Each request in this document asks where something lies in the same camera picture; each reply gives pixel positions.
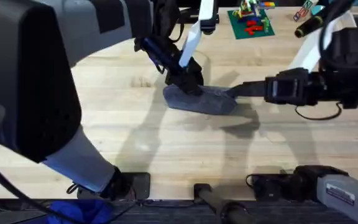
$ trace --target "marker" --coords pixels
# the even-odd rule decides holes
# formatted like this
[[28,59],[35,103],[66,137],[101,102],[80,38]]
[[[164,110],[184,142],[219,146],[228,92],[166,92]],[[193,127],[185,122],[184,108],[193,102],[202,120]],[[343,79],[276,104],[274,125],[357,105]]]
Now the marker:
[[[311,32],[321,28],[323,26],[324,20],[327,18],[327,15],[329,14],[329,12],[331,12],[335,7],[338,7],[338,2],[340,2],[340,1],[336,1],[334,3],[329,4],[327,7],[325,7],[321,11],[319,11],[315,16],[311,17],[310,19],[308,19],[307,21],[302,23],[302,25],[300,25],[298,28],[296,28],[296,31],[295,31],[296,37],[297,38],[304,37],[304,36],[310,34]],[[341,10],[338,10],[338,12],[333,17],[333,20],[336,19],[337,17],[341,16],[342,14],[344,14],[347,10],[350,9],[351,6],[352,6],[352,1],[350,1],[349,3],[347,3],[345,5],[342,4],[342,6],[340,6]]]

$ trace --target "white label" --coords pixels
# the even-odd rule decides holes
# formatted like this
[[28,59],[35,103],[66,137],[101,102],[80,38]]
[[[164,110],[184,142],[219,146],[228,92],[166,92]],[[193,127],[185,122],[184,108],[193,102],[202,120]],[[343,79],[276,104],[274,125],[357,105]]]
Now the white label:
[[345,191],[339,187],[336,187],[332,184],[327,184],[326,193],[339,199],[339,200],[342,200],[345,203],[348,203],[349,205],[354,205],[354,201],[356,199],[354,194],[347,192],[347,191]]

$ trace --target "wooden table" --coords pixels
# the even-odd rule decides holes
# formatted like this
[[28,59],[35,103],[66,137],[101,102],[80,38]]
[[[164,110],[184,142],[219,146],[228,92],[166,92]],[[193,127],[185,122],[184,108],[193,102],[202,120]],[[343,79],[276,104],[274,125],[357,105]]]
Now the wooden table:
[[[195,53],[206,84],[234,86],[285,70],[303,41],[293,35],[296,10],[268,10],[276,35],[244,40],[234,38],[222,12],[216,32],[204,35]],[[132,40],[82,60],[73,74],[86,134],[121,170],[150,172],[150,198],[192,198],[193,184],[200,182],[225,197],[253,198],[247,174],[298,164],[331,165],[358,179],[358,110],[321,122],[261,98],[238,100],[232,116],[172,110],[162,97],[164,76],[145,53],[133,52]],[[300,111],[327,116],[336,107],[320,103]],[[1,146],[0,170],[32,198],[75,198],[65,193],[70,180]],[[0,186],[0,198],[11,197]]]

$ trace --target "green lego baseplate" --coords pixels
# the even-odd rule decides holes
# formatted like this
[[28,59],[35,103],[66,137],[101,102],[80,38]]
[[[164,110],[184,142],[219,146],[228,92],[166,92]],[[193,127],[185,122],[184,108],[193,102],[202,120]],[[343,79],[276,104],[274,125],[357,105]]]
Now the green lego baseplate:
[[[266,12],[261,9],[260,11],[260,18],[263,19],[267,17]],[[228,11],[227,14],[230,18],[231,27],[233,28],[234,35],[236,36],[236,39],[246,39],[246,38],[254,38],[254,37],[267,37],[274,35],[272,24],[270,23],[270,26],[268,27],[268,32],[262,31],[255,31],[254,35],[249,35],[248,32],[244,31],[245,28],[247,28],[247,19],[245,18],[243,22],[238,22],[238,18],[236,16],[233,16],[233,11]]]

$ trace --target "gray sponge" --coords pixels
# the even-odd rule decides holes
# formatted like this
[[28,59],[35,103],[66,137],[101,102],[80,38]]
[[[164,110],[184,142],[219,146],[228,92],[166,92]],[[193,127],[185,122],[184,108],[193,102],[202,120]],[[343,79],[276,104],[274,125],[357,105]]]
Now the gray sponge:
[[176,85],[164,88],[163,95],[170,108],[193,111],[211,115],[230,114],[237,106],[236,100],[226,91],[228,88],[215,86],[200,86],[203,94],[200,96],[187,95]]

